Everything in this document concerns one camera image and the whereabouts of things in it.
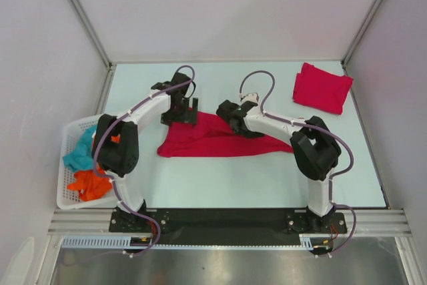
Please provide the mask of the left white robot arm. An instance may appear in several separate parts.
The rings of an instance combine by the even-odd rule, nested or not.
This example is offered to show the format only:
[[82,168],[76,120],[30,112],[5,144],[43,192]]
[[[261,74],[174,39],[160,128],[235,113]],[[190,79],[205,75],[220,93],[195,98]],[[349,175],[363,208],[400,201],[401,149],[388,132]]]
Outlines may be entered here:
[[196,88],[195,70],[190,65],[178,67],[172,79],[151,86],[146,98],[123,115],[103,114],[97,122],[93,141],[93,169],[113,186],[118,206],[126,211],[124,223],[138,232],[147,225],[147,214],[141,211],[144,196],[138,179],[130,176],[139,161],[139,134],[153,121],[163,125],[197,123],[198,99],[187,95]]

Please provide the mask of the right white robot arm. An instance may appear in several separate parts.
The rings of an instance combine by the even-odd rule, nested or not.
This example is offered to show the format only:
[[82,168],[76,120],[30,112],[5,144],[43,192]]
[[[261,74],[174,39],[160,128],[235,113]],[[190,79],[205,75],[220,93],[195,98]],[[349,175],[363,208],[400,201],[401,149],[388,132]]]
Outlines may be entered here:
[[298,169],[308,178],[309,227],[324,232],[331,226],[334,206],[330,200],[330,178],[341,149],[322,119],[313,116],[303,125],[296,125],[290,118],[280,121],[278,116],[264,115],[260,105],[252,100],[240,105],[225,100],[216,114],[236,135],[248,139],[269,136],[290,145]]

